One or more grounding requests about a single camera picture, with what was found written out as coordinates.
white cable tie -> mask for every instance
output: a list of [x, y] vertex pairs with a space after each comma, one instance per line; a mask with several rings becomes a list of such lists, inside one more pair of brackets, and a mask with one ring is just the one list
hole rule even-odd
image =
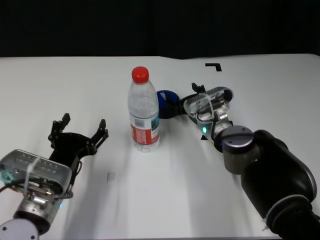
[[27, 196], [28, 192], [28, 184], [29, 184], [29, 177], [30, 173], [34, 170], [37, 162], [41, 159], [41, 156], [37, 156], [36, 159], [33, 161], [33, 163], [30, 163], [28, 165], [28, 168], [26, 169], [26, 175], [25, 175], [25, 181], [24, 181], [24, 188], [23, 188], [23, 196]]
[[199, 93], [199, 95], [204, 95], [205, 98], [208, 100], [209, 105], [210, 105], [210, 109], [211, 109], [211, 115], [212, 115], [212, 118], [214, 118], [215, 117], [215, 115], [214, 115], [214, 107], [212, 106], [210, 96], [207, 93], [204, 93], [204, 92]]

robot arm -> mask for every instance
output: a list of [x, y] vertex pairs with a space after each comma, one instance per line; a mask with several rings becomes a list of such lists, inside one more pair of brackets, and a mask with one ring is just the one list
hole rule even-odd
[[284, 239], [320, 238], [312, 211], [317, 195], [309, 168], [269, 132], [252, 132], [228, 119], [233, 92], [216, 87], [183, 102], [185, 112], [221, 153], [225, 168], [241, 185], [270, 230]]
[[0, 176], [6, 184], [0, 192], [13, 188], [24, 195], [14, 220], [0, 226], [1, 240], [23, 239], [20, 236], [36, 240], [45, 234], [63, 199], [73, 197], [72, 187], [82, 168], [81, 159], [96, 154], [108, 138], [104, 119], [92, 138], [72, 132], [63, 133], [69, 121], [68, 113], [62, 121], [53, 121], [48, 137], [53, 153], [49, 159], [14, 150], [0, 161]]

white table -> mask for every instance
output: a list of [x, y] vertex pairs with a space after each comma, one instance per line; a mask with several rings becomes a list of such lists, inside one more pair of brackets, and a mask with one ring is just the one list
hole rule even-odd
[[[220, 63], [222, 72], [205, 63]], [[64, 113], [71, 116], [65, 132], [91, 137], [101, 118], [109, 130], [98, 153], [83, 160], [74, 198], [41, 239], [274, 237], [262, 231], [239, 178], [187, 116], [160, 120], [157, 151], [133, 147], [127, 93], [140, 65], [156, 90], [180, 97], [193, 93], [192, 82], [231, 88], [230, 119], [283, 140], [320, 183], [318, 56], [0, 58], [0, 156], [22, 149], [48, 158], [52, 121]], [[0, 223], [12, 219], [21, 200], [11, 190], [0, 194]], [[319, 196], [313, 207], [320, 213]]]

cable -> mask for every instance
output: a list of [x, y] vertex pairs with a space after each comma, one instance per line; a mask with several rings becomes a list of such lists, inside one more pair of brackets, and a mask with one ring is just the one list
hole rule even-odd
[[[4, 190], [6, 189], [9, 189], [9, 188], [12, 188], [12, 187], [15, 187], [19, 184], [23, 184], [25, 183], [26, 179], [18, 179], [18, 180], [14, 180], [6, 185], [4, 185], [2, 188], [0, 188], [0, 193], [2, 193]], [[38, 178], [32, 178], [32, 179], [29, 179], [29, 182], [33, 182], [33, 183], [36, 183], [36, 184], [42, 184], [43, 183], [43, 180], [41, 179], [38, 179]]]

black wall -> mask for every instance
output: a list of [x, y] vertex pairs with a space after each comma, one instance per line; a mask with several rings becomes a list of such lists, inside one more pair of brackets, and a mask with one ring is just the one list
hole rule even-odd
[[320, 55], [320, 0], [0, 0], [0, 57]]

